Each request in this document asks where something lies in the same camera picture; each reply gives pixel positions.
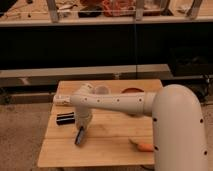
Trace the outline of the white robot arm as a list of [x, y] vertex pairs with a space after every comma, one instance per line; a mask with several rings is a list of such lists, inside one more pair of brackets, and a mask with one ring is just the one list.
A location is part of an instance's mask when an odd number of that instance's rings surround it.
[[172, 84], [158, 92], [93, 94], [86, 84], [70, 101], [80, 123], [86, 120], [87, 108], [150, 116], [155, 171], [208, 171], [202, 109], [189, 88]]

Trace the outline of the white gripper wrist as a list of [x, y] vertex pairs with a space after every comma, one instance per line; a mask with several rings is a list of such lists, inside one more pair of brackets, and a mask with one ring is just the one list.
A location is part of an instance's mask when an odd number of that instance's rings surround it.
[[79, 129], [75, 139], [75, 145], [80, 145], [85, 135], [85, 129], [92, 120], [92, 110], [87, 107], [76, 108], [76, 127]]

